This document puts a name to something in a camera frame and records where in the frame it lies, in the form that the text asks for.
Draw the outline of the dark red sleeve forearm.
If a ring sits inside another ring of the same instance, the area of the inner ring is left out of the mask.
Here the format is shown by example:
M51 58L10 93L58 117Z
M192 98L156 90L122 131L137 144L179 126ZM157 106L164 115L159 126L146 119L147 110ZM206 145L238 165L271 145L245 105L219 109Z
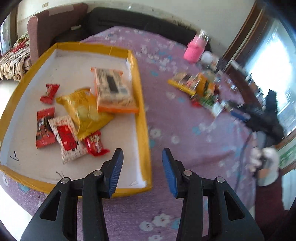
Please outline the dark red sleeve forearm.
M255 221L264 236L271 235L283 223L287 211L282 201L282 174L267 186L256 187Z

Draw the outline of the white gloved right hand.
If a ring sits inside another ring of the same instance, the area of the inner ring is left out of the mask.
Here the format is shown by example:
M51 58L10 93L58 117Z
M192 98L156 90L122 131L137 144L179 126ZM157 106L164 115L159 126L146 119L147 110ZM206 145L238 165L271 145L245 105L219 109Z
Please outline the white gloved right hand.
M252 148L248 169L260 187L274 183L279 177L280 157L273 147Z

